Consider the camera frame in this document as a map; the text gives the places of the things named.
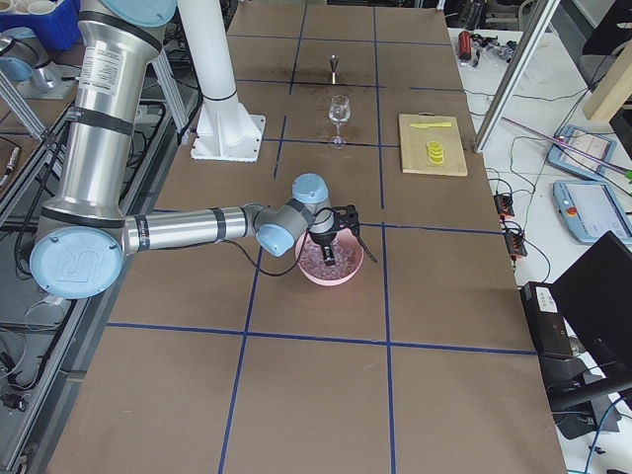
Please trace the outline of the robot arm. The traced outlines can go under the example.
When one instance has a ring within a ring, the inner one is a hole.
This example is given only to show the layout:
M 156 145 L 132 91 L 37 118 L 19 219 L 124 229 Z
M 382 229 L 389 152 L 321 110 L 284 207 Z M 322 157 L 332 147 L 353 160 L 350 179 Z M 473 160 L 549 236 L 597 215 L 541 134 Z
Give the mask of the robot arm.
M 69 110 L 68 142 L 57 194 L 43 205 L 30 271 L 48 293 L 82 299 L 118 278 L 124 259 L 151 250 L 255 237 L 279 257 L 310 238 L 332 264 L 342 222 L 325 181 L 299 176 L 279 208 L 251 203 L 198 211 L 126 216 L 119 207 L 145 71 L 163 47 L 166 24 L 179 16 L 202 104 L 192 155 L 253 162 L 265 120 L 240 103 L 221 7 L 216 1 L 85 1 L 78 26 L 85 53 Z

